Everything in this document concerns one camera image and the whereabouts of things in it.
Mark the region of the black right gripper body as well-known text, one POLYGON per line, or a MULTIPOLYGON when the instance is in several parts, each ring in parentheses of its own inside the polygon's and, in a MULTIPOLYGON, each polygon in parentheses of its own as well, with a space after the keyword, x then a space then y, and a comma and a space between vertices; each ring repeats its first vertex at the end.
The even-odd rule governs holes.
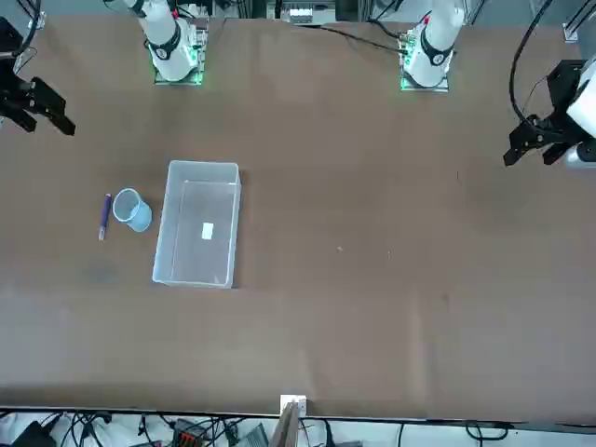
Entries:
POLYGON ((5 17, 0 18, 1 59, 17 58, 21 53, 22 36, 5 17))

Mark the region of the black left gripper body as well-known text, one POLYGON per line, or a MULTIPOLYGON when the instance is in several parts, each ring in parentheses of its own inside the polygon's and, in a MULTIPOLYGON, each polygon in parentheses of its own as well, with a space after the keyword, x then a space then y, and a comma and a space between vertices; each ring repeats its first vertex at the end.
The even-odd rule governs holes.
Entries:
POLYGON ((553 111, 563 113, 576 95, 585 60, 562 60, 547 76, 553 111))

